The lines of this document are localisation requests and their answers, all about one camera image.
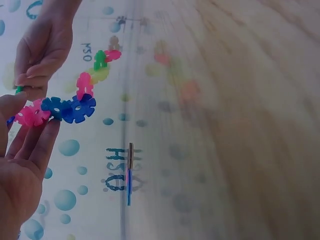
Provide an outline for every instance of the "blue snowflake piece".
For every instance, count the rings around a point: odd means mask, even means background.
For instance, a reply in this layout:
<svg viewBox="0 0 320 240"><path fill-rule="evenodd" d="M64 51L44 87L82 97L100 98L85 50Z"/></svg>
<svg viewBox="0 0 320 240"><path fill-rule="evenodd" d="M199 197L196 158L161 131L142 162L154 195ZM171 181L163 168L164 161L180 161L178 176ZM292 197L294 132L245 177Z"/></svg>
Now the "blue snowflake piece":
<svg viewBox="0 0 320 240"><path fill-rule="evenodd" d="M72 101L68 100L67 102L71 106L71 110L65 112L62 118L69 124L73 122L76 124L82 123L86 120L85 115L91 117L95 112L96 100L90 94L85 93L81 101L78 100L77 96L73 96Z"/></svg>
<svg viewBox="0 0 320 240"><path fill-rule="evenodd" d="M61 102L61 98L53 96L51 98L46 98L42 101L41 109L43 111L50 111L51 117L62 121L63 115L71 112L71 106L67 101Z"/></svg>
<svg viewBox="0 0 320 240"><path fill-rule="evenodd" d="M8 125L12 124L13 121L15 120L15 118L16 118L16 116L10 117L9 120L6 121L6 125L8 126Z"/></svg>

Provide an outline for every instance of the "wood grain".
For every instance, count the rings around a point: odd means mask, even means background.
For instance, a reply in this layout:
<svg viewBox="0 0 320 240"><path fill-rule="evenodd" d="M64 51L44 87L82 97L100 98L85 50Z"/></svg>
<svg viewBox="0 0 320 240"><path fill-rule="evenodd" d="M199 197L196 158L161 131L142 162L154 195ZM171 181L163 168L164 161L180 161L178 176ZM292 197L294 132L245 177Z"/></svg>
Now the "wood grain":
<svg viewBox="0 0 320 240"><path fill-rule="evenodd" d="M320 1L166 0L161 8L166 33L155 39L188 61L201 88L190 109L200 127L180 119L170 131L192 152L184 174L196 163L210 176L197 190L214 211L203 238L320 239Z"/></svg>

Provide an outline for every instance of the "chain of toy pieces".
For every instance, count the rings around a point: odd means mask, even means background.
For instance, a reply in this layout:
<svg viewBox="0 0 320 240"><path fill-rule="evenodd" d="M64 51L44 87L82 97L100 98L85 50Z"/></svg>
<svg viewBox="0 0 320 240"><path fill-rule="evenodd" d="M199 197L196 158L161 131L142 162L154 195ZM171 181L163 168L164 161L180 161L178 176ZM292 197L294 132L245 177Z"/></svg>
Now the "chain of toy pieces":
<svg viewBox="0 0 320 240"><path fill-rule="evenodd" d="M117 49L99 50L94 59L93 69L95 72L106 68L109 62L121 57L121 52ZM72 124L82 123L86 120L85 116L91 117L95 111L96 100L94 99L94 84L92 76L88 72L83 72L77 79L76 95L72 100L61 101L59 97L37 99L32 105L25 106L16 116L7 121L7 125L13 121L28 127L40 126L49 118L53 117L59 121ZM18 87L16 94L21 92L23 87Z"/></svg>

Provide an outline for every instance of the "plastic snowflake toy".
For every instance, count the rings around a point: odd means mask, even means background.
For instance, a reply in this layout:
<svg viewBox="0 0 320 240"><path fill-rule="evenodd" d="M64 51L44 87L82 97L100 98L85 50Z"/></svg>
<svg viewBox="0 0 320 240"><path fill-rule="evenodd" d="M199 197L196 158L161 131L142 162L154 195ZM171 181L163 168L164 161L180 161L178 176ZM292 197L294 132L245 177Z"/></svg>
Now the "plastic snowflake toy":
<svg viewBox="0 0 320 240"><path fill-rule="evenodd" d="M44 99L41 109L43 111L50 111L50 116L59 121L62 121L63 116L72 110L67 101L61 102L61 98L56 96Z"/></svg>
<svg viewBox="0 0 320 240"><path fill-rule="evenodd" d="M50 118L50 111L41 109L42 99L35 100L32 105L25 106L14 118L15 122L28 127L37 127Z"/></svg>
<svg viewBox="0 0 320 240"><path fill-rule="evenodd" d="M66 111L62 115L62 118L68 124L72 124L73 122L76 124L82 123L86 120L85 116L91 117L95 112L96 100L87 93L83 95L81 101L78 100L77 96L74 96L72 101L68 100L67 103L71 109Z"/></svg>

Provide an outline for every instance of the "bubble print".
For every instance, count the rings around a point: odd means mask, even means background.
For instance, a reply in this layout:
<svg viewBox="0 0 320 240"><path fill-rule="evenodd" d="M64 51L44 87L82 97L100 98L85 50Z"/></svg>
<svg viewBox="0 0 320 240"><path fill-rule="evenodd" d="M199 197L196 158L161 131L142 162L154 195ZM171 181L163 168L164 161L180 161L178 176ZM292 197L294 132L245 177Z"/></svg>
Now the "bubble print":
<svg viewBox="0 0 320 240"><path fill-rule="evenodd" d="M66 240L76 240L76 237L75 237L75 235L73 235L73 234L68 234L68 235L66 236Z"/></svg>
<svg viewBox="0 0 320 240"><path fill-rule="evenodd" d="M189 199L183 193L175 195L172 199L172 203L175 210L179 213L187 214L192 210L192 205Z"/></svg>
<svg viewBox="0 0 320 240"><path fill-rule="evenodd" d="M52 172L51 168L47 167L45 174L44 174L44 178L50 179L52 177L52 175L53 175L53 172Z"/></svg>
<svg viewBox="0 0 320 240"><path fill-rule="evenodd" d="M86 175L87 172L88 172L88 169L87 169L86 167L84 167L84 166L78 166L78 167L76 168L76 171L77 171L78 174L80 174L80 175Z"/></svg>
<svg viewBox="0 0 320 240"><path fill-rule="evenodd" d="M38 221L29 219L24 223L24 233L31 240L40 240L44 236L44 228Z"/></svg>
<svg viewBox="0 0 320 240"><path fill-rule="evenodd" d="M62 224L69 224L71 222L71 217L68 214L62 214L60 216L60 222Z"/></svg>
<svg viewBox="0 0 320 240"><path fill-rule="evenodd" d="M5 33L6 30L6 24L3 20L0 19L0 36L2 36Z"/></svg>
<svg viewBox="0 0 320 240"><path fill-rule="evenodd" d="M138 121L136 121L136 125L140 128L143 128L143 127L147 126L147 122L144 120L138 120Z"/></svg>
<svg viewBox="0 0 320 240"><path fill-rule="evenodd" d="M39 204L39 206L36 209L37 214L44 214L46 212L46 207L43 204Z"/></svg>
<svg viewBox="0 0 320 240"><path fill-rule="evenodd" d="M187 157L187 151L183 149L179 144L171 144L169 146L169 154L176 160L183 160Z"/></svg>
<svg viewBox="0 0 320 240"><path fill-rule="evenodd" d="M107 16L113 14L114 11L115 11L115 10L114 10L111 6L106 6L106 7L104 7L103 10L102 10L103 14L104 14L104 15L107 15Z"/></svg>
<svg viewBox="0 0 320 240"><path fill-rule="evenodd" d="M87 186L81 185L80 187L78 187L77 192L80 195L86 195L88 193L88 188Z"/></svg>
<svg viewBox="0 0 320 240"><path fill-rule="evenodd" d="M58 148L62 155L66 157L71 157L79 151L80 144L75 139L69 139L60 143Z"/></svg>
<svg viewBox="0 0 320 240"><path fill-rule="evenodd" d="M113 22L113 23L111 23L110 25L109 25L109 30L110 30L110 32L112 32L112 33L117 33L117 32L119 32L120 31L120 29L121 29L121 26L120 26L120 24L118 23L118 22Z"/></svg>
<svg viewBox="0 0 320 240"><path fill-rule="evenodd" d="M64 189L55 194L53 201L61 211L69 211L75 207L77 198L72 191Z"/></svg>
<svg viewBox="0 0 320 240"><path fill-rule="evenodd" d="M110 125L112 125L114 123L114 121L109 117L103 119L102 122L103 122L104 125L107 125L107 126L110 126Z"/></svg>

